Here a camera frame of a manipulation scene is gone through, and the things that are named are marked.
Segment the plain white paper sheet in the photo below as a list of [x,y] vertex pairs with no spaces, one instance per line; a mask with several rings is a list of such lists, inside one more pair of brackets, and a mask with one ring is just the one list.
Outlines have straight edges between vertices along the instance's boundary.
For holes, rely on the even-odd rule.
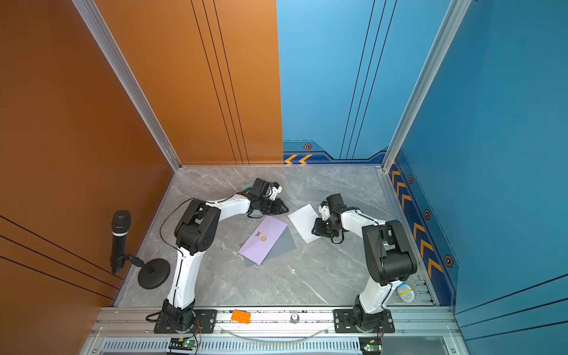
[[297,229],[301,238],[307,243],[317,240],[319,237],[312,233],[318,214],[315,212],[311,204],[307,204],[302,208],[290,213],[288,218]]

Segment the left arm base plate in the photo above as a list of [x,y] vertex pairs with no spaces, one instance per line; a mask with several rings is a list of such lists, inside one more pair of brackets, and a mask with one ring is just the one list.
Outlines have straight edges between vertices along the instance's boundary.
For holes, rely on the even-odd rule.
[[192,309],[180,316],[175,312],[160,312],[155,334],[212,334],[217,320],[215,309]]

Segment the purple envelope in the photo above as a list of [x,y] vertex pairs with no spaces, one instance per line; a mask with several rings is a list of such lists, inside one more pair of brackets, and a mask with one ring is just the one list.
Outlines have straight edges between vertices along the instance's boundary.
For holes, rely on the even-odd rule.
[[265,217],[238,253],[250,262],[261,265],[265,259],[281,256],[291,250],[288,225],[274,217]]

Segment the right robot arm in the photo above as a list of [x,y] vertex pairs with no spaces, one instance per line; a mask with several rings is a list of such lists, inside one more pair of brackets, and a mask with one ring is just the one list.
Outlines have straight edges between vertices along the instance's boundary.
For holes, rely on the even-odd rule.
[[356,207],[344,204],[340,194],[330,195],[319,208],[312,234],[342,244],[345,233],[363,240],[365,262],[369,273],[364,290],[356,297],[351,319],[339,320],[337,331],[393,333],[391,312],[387,308],[396,289],[417,273],[418,263],[402,223],[379,220]]

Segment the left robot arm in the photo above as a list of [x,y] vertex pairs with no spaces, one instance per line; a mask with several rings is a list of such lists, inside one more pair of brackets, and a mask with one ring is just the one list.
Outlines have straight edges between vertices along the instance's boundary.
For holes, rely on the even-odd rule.
[[218,224],[245,215],[249,218],[285,214],[288,207],[278,197],[283,188],[260,178],[228,198],[204,201],[193,198],[174,230],[178,251],[172,287],[160,316],[178,333],[191,330],[196,316],[195,286],[206,250],[213,244]]

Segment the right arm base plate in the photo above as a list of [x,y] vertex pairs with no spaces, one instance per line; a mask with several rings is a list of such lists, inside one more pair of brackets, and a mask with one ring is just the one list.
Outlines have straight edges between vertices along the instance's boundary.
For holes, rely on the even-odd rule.
[[353,309],[334,309],[334,328],[338,334],[379,333],[393,334],[396,329],[391,312],[385,309],[366,314]]

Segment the grey envelope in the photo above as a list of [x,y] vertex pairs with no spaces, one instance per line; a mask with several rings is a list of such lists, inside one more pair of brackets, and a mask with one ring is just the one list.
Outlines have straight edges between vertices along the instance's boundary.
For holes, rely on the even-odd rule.
[[266,255],[264,261],[271,260],[275,257],[282,256],[286,253],[295,251],[297,249],[294,239],[291,235],[289,228],[287,227],[275,245],[272,247],[271,251]]

